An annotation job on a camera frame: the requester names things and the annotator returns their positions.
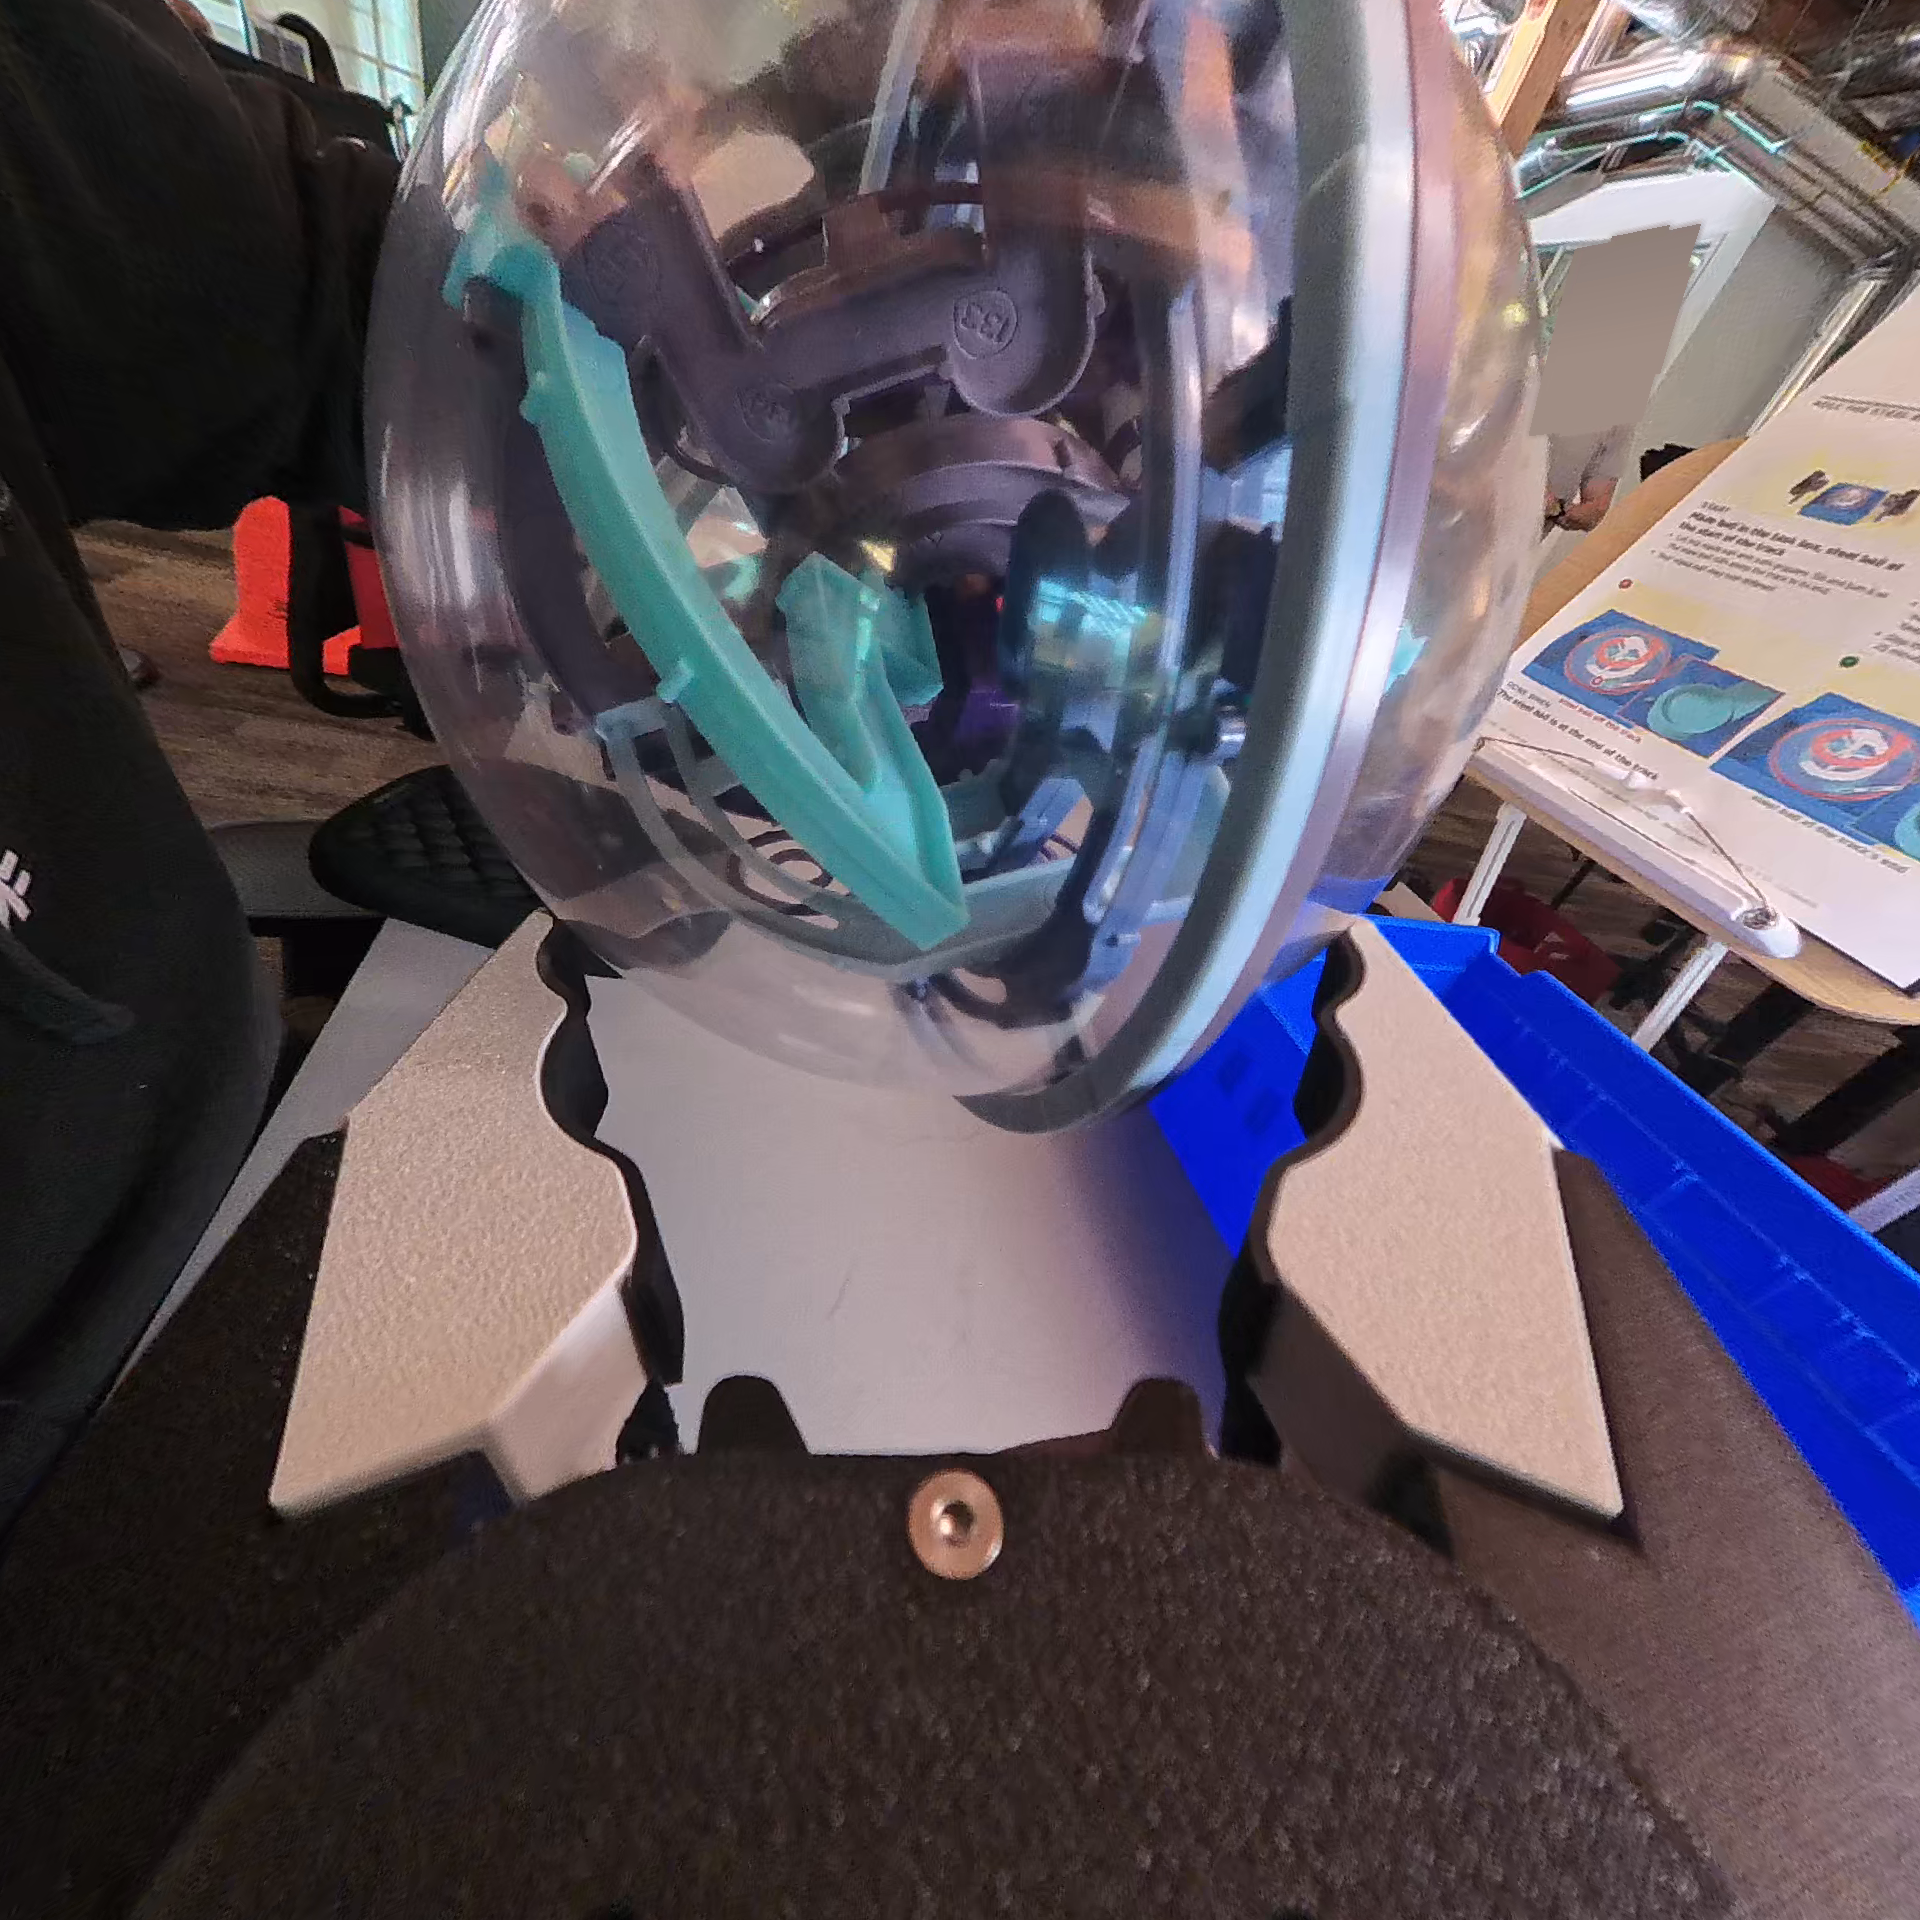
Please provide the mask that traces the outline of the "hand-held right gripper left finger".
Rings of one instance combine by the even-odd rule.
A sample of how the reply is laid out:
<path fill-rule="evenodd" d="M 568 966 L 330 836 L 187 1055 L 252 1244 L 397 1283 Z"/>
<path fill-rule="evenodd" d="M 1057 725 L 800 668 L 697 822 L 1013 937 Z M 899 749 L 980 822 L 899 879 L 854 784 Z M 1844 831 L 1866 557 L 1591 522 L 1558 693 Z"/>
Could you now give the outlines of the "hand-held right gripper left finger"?
<path fill-rule="evenodd" d="M 642 1212 L 558 1125 L 555 919 L 526 919 L 350 1102 L 268 1507 L 334 1507 L 481 1457 L 509 1503 L 617 1460 L 655 1368 Z"/>

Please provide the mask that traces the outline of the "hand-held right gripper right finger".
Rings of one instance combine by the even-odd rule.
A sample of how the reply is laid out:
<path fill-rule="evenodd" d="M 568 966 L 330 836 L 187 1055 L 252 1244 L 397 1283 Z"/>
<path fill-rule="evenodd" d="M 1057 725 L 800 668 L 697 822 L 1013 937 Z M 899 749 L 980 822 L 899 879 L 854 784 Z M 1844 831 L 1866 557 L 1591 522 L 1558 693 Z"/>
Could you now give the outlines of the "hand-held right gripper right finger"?
<path fill-rule="evenodd" d="M 1552 1125 L 1384 924 L 1327 943 L 1309 1020 L 1301 1146 L 1227 1283 L 1227 1457 L 1624 1515 Z"/>

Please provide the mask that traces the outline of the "blue plastic bin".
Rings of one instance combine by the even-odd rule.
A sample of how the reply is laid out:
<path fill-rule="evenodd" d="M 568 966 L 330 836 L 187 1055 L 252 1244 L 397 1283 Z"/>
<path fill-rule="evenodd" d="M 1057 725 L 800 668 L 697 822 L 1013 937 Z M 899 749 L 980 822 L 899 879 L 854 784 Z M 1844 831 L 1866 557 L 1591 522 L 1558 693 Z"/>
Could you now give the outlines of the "blue plastic bin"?
<path fill-rule="evenodd" d="M 1920 1283 L 1716 1102 L 1491 931 L 1376 924 L 1585 1150 L 1920 1617 Z"/>

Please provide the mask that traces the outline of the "clear plastic maze ball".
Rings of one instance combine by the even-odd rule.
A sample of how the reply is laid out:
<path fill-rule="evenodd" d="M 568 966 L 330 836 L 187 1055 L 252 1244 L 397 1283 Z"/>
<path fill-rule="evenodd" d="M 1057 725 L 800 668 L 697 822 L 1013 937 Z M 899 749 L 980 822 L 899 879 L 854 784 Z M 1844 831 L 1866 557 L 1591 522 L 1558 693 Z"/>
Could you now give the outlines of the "clear plastic maze ball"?
<path fill-rule="evenodd" d="M 1439 10 L 481 10 L 382 227 L 368 532 L 613 975 L 1073 1130 L 1455 788 L 1537 382 Z"/>

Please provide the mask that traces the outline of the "person's left forearm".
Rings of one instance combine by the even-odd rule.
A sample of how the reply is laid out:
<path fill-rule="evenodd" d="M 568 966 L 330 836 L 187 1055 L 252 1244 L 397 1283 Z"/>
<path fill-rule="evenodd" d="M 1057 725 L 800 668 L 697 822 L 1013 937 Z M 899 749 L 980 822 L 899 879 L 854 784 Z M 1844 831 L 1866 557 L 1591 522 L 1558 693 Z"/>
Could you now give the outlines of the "person's left forearm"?
<path fill-rule="evenodd" d="M 65 522 L 368 513 L 397 163 L 171 10 L 0 10 L 0 331 Z"/>

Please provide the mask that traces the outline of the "black backpack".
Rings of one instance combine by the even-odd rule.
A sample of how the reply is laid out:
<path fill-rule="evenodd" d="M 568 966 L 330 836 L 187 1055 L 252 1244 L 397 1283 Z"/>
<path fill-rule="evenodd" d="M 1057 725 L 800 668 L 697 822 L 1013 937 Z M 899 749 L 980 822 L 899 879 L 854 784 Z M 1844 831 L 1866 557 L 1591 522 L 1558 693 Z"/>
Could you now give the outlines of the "black backpack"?
<path fill-rule="evenodd" d="M 65 525 L 9 482 L 0 586 L 0 1507 L 111 1404 L 278 1073 L 239 882 L 103 635 Z"/>

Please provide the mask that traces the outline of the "wooden instruction board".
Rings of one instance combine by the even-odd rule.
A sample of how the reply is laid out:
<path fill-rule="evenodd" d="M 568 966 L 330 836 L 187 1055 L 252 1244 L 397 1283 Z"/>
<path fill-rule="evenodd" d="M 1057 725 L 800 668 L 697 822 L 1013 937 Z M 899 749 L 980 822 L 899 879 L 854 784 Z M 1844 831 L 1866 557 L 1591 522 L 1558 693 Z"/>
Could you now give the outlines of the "wooden instruction board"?
<path fill-rule="evenodd" d="M 1733 447 L 1515 650 L 1491 725 L 1662 776 L 1876 993 L 1920 975 L 1920 310 Z"/>

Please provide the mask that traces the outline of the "silver ventilation duct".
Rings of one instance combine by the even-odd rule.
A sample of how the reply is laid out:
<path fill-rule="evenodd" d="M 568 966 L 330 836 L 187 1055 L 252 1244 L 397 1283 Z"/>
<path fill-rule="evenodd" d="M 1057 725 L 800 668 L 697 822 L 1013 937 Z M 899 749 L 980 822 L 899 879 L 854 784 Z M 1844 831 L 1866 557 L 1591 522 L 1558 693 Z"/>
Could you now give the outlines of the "silver ventilation duct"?
<path fill-rule="evenodd" d="M 1808 58 L 1760 43 L 1649 43 L 1642 51 L 1568 76 L 1537 141 L 1687 135 L 1713 158 L 1753 158 L 1771 173 L 1828 173 L 1866 199 L 1892 199 L 1915 182 L 1915 158 L 1892 158 L 1892 135 L 1866 118 L 1876 99 L 1915 99 L 1915 25 L 1835 43 Z"/>

